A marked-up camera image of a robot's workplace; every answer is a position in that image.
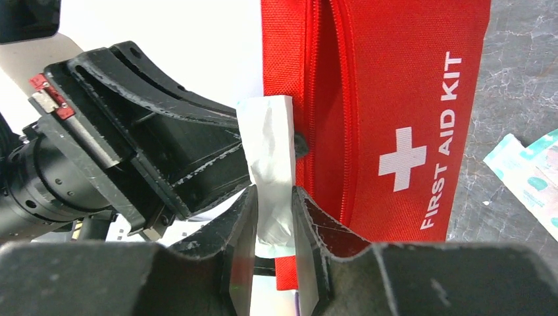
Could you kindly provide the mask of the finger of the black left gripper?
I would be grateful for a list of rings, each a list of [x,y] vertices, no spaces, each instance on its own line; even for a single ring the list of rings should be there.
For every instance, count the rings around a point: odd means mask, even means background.
[[[240,142],[143,142],[135,152],[135,205],[146,219],[188,219],[249,184]]]

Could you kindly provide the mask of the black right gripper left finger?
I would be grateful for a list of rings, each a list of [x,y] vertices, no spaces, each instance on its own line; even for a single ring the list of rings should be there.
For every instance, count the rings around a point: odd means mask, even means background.
[[[2,315],[248,315],[257,189],[164,247],[148,242],[9,243]]]

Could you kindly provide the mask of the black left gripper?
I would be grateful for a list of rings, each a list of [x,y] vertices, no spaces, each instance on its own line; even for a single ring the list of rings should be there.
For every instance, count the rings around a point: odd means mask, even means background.
[[[25,128],[26,144],[1,131],[1,241],[115,212],[130,234],[161,239],[190,216],[170,185],[186,166],[190,122],[237,128],[236,110],[185,89],[132,41],[83,52],[68,66],[32,78],[30,102],[55,108]]]

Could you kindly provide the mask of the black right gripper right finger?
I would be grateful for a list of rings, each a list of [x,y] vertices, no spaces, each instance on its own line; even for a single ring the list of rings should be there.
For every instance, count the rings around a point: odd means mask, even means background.
[[[514,244],[372,243],[292,191],[302,315],[556,315],[557,281]]]

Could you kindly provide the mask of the red first aid pouch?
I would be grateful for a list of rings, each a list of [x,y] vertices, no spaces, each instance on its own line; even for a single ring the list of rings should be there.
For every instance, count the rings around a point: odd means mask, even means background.
[[[444,242],[489,1],[262,1],[265,95],[293,98],[296,183],[372,242]]]

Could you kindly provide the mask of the teal plaster strip packets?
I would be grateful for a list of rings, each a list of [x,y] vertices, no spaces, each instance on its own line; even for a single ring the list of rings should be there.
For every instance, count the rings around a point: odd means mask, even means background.
[[[508,134],[483,162],[557,239],[557,131],[527,147]]]

